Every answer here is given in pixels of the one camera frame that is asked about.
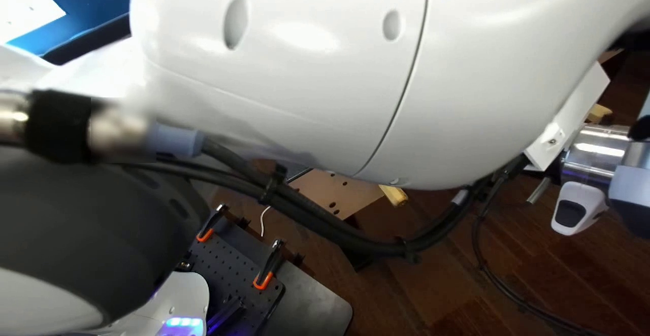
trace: blue panel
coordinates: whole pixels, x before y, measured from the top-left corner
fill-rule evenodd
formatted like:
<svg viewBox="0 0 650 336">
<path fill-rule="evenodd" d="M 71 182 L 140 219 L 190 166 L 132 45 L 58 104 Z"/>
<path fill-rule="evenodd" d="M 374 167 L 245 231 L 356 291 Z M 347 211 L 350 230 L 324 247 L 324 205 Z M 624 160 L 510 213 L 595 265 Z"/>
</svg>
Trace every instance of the blue panel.
<svg viewBox="0 0 650 336">
<path fill-rule="evenodd" d="M 54 0 L 67 15 L 9 42 L 34 54 L 128 12 L 129 0 Z"/>
</svg>

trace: hardwood floor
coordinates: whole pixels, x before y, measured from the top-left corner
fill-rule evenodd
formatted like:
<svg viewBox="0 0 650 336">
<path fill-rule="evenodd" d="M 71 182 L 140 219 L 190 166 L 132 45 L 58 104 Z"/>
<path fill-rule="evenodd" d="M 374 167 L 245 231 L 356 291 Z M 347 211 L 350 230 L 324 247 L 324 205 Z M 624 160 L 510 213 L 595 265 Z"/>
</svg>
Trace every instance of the hardwood floor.
<svg viewBox="0 0 650 336">
<path fill-rule="evenodd" d="M 629 55 L 601 102 L 616 123 L 630 124 L 650 86 L 650 54 Z M 563 237 L 550 228 L 559 188 L 534 206 L 523 203 L 538 184 L 518 177 L 497 197 L 481 232 L 483 253 L 495 274 L 534 304 L 609 335 L 650 334 L 650 241 L 633 237 L 615 213 L 589 230 Z M 355 215 L 368 235 L 389 239 L 435 218 L 453 190 L 408 192 L 411 204 L 394 209 L 381 198 Z M 259 230 L 262 207 L 221 192 L 232 212 Z M 350 335 L 563 334 L 502 296 L 476 269 L 467 216 L 441 243 L 422 253 L 422 263 L 377 260 L 355 273 L 337 246 L 281 214 L 265 216 L 265 241 L 288 241 L 306 255 L 315 278 L 354 309 Z"/>
</svg>

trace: black breadboard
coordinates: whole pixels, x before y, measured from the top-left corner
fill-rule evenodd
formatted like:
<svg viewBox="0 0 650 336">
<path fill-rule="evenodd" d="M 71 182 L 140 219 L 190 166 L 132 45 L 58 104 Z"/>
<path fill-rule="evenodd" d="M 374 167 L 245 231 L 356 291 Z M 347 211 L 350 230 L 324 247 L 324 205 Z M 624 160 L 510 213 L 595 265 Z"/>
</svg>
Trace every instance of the black breadboard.
<svg viewBox="0 0 650 336">
<path fill-rule="evenodd" d="M 204 243 L 196 241 L 192 245 L 188 262 L 193 272 L 205 278 L 210 289 L 207 319 L 232 297 L 241 299 L 246 307 L 241 316 L 219 327 L 212 335 L 256 334 L 284 292 L 284 285 L 276 278 L 265 290 L 253 287 L 253 280 L 263 264 L 255 264 L 215 234 Z"/>
</svg>

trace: orange clip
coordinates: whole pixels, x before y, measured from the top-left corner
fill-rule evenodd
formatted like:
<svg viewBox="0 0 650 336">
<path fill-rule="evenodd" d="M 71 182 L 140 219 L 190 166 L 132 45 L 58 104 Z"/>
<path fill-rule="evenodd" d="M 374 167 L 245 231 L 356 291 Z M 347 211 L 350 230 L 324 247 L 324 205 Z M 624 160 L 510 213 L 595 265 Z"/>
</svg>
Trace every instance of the orange clip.
<svg viewBox="0 0 650 336">
<path fill-rule="evenodd" d="M 202 237 L 199 237 L 199 235 L 197 235 L 197 241 L 200 243 L 204 243 L 205 241 L 208 241 L 210 239 L 210 236 L 212 236 L 213 233 L 214 230 L 211 228 Z"/>
<path fill-rule="evenodd" d="M 255 280 L 253 280 L 253 286 L 255 288 L 258 288 L 259 290 L 265 290 L 267 288 L 267 285 L 269 285 L 269 282 L 271 281 L 271 278 L 273 278 L 273 273 L 269 272 L 267 274 L 267 277 L 266 277 L 266 279 L 264 279 L 264 283 L 262 283 L 262 285 L 257 285 L 258 276 L 255 276 Z"/>
</svg>

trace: white wire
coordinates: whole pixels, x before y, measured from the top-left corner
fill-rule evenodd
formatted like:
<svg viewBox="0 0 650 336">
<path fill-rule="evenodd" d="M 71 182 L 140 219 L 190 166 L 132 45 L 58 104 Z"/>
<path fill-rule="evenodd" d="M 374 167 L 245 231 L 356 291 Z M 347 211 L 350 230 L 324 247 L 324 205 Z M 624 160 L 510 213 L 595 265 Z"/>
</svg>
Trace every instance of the white wire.
<svg viewBox="0 0 650 336">
<path fill-rule="evenodd" d="M 259 223 L 260 223 L 260 225 L 262 225 L 262 233 L 259 234 L 260 237 L 264 237 L 264 214 L 269 209 L 271 209 L 270 205 L 268 207 L 264 208 L 264 210 L 262 211 L 262 215 L 259 216 Z"/>
</svg>

